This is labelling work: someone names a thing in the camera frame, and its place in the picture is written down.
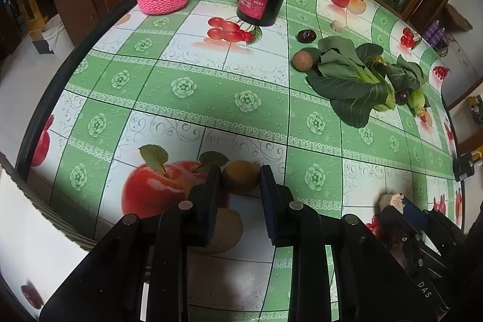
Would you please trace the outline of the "white bucket on floor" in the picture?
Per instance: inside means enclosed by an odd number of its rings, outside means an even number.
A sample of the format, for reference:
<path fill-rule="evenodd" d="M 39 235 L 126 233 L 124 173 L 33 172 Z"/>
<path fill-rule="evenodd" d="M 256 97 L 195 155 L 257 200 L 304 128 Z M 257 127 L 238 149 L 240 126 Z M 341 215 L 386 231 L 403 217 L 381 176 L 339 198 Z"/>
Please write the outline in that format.
<path fill-rule="evenodd" d="M 75 46 L 59 14 L 54 15 L 36 33 L 39 36 L 32 43 L 40 55 L 53 54 L 65 58 L 74 50 Z"/>

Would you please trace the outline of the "small pale piece on table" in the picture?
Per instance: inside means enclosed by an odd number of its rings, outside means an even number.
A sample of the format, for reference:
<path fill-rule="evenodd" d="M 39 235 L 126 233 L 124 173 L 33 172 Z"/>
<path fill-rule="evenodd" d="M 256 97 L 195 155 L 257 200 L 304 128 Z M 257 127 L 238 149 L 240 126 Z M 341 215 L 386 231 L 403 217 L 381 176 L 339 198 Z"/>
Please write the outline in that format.
<path fill-rule="evenodd" d="M 338 20 L 334 20 L 331 22 L 331 29 L 335 32 L 342 33 L 345 29 L 345 25 Z"/>

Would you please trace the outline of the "green fruit tablecloth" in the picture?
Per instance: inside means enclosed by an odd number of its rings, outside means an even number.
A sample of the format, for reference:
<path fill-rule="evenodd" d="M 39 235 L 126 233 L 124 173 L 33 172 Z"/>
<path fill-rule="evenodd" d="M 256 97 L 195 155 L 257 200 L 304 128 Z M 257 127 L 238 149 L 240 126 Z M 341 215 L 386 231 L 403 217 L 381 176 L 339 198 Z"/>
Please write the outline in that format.
<path fill-rule="evenodd" d="M 430 106 L 375 111 L 362 128 L 345 125 L 291 63 L 296 34 L 331 35 L 330 18 L 354 45 L 382 46 L 428 76 Z M 156 174 L 143 145 L 168 154 L 167 168 L 215 151 L 230 161 L 271 166 L 294 196 L 318 212 L 353 212 L 368 221 L 378 191 L 409 192 L 426 209 L 462 221 L 462 190 L 453 180 L 453 131 L 440 94 L 448 69 L 424 41 L 372 1 L 361 15 L 331 0 L 286 0 L 276 23 L 240 21 L 235 0 L 190 0 L 171 15 L 134 7 L 59 72 L 30 122 L 39 131 L 30 176 L 49 184 L 49 206 L 81 236 L 100 239 L 129 211 L 132 182 Z"/>

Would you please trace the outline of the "black cup red label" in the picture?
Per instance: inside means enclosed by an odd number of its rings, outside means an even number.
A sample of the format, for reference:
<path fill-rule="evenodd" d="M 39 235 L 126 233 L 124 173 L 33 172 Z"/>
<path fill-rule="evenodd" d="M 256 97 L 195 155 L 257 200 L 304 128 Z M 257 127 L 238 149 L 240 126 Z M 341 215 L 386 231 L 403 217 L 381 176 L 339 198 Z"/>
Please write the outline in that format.
<path fill-rule="evenodd" d="M 284 0 L 237 0 L 237 16 L 259 27 L 275 24 Z"/>

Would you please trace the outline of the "dark red fruit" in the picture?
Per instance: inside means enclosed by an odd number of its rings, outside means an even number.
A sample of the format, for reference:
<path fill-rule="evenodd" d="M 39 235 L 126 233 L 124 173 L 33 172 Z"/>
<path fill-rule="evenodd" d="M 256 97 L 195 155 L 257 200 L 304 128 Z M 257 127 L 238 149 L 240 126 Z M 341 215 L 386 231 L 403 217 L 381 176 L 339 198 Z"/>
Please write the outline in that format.
<path fill-rule="evenodd" d="M 35 287 L 29 284 L 24 284 L 21 286 L 21 292 L 31 307 L 36 310 L 40 310 L 43 307 L 43 299 Z"/>

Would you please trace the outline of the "black clamp device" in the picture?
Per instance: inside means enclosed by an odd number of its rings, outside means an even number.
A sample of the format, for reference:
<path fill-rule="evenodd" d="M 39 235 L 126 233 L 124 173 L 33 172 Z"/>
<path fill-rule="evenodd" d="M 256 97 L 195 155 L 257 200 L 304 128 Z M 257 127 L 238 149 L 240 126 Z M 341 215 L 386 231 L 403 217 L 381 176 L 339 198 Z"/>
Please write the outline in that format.
<path fill-rule="evenodd" d="M 482 165 L 482 152 L 467 152 L 453 161 L 453 174 L 456 181 L 462 181 L 475 174 L 475 168 Z"/>

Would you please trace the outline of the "brown kiwi fruit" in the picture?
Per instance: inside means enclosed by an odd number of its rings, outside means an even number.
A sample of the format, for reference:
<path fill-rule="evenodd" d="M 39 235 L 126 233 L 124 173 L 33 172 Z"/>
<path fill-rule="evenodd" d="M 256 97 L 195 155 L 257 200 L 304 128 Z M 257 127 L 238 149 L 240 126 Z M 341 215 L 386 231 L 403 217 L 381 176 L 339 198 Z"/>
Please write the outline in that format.
<path fill-rule="evenodd" d="M 294 54 L 291 63 L 296 70 L 305 73 L 313 67 L 314 59 L 309 52 L 300 50 Z"/>

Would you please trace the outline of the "tan round fruit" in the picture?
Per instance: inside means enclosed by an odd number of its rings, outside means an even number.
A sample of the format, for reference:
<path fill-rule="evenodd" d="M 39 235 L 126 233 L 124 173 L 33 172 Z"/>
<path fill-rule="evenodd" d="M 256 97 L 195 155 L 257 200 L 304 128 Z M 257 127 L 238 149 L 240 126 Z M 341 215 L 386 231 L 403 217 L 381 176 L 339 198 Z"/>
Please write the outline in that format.
<path fill-rule="evenodd" d="M 223 179 L 228 192 L 250 194 L 258 185 L 260 168 L 250 161 L 235 160 L 226 164 Z"/>

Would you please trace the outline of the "white tray striped rim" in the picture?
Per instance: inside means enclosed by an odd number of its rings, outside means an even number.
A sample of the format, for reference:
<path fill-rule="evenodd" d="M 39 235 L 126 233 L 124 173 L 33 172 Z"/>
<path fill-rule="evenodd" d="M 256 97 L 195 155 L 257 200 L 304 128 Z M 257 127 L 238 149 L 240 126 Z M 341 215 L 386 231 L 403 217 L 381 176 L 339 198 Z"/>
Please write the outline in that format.
<path fill-rule="evenodd" d="M 35 287 L 44 306 L 96 244 L 32 192 L 1 155 L 1 280 L 26 315 L 37 321 L 43 307 L 31 307 L 21 286 Z"/>

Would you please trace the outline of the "purple bottles on shelf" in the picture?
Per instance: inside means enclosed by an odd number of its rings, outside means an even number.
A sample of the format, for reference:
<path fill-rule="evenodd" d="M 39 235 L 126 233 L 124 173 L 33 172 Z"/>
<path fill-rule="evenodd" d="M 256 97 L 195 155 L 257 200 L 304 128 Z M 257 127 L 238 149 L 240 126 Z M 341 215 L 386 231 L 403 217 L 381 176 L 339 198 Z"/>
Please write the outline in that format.
<path fill-rule="evenodd" d="M 445 28 L 439 20 L 433 21 L 423 32 L 422 37 L 431 47 L 436 47 L 445 35 Z"/>

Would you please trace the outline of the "green leafy bok choy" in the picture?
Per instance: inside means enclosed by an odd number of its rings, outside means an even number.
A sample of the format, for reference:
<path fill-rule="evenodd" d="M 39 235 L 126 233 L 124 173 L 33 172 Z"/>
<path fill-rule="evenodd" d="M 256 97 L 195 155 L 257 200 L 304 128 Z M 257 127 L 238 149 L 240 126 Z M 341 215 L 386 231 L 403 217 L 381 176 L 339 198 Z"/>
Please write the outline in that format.
<path fill-rule="evenodd" d="M 306 72 L 308 85 L 330 101 L 336 115 L 348 126 L 368 124 L 373 110 L 385 112 L 396 106 L 395 91 L 386 80 L 385 65 L 376 62 L 383 48 L 374 43 L 355 46 L 348 38 L 330 36 L 306 47 L 313 67 Z"/>

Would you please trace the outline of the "dark purple mangosteen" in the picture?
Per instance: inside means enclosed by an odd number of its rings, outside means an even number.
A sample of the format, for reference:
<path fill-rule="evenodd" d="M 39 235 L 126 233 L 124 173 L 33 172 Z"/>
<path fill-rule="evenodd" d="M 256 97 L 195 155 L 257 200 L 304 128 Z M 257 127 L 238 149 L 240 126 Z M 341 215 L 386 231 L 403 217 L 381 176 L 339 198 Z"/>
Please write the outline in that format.
<path fill-rule="evenodd" d="M 317 33 L 313 29 L 302 29 L 296 35 L 299 43 L 313 43 L 317 38 Z"/>

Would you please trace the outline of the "dark fruit near corn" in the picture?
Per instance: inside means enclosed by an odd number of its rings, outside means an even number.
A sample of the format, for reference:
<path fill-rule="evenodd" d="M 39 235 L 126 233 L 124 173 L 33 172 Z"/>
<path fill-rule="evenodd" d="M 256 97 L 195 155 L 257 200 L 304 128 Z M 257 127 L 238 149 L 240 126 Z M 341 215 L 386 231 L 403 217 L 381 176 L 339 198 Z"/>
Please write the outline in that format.
<path fill-rule="evenodd" d="M 407 91 L 397 91 L 395 93 L 395 102 L 397 105 L 408 104 L 409 93 Z"/>

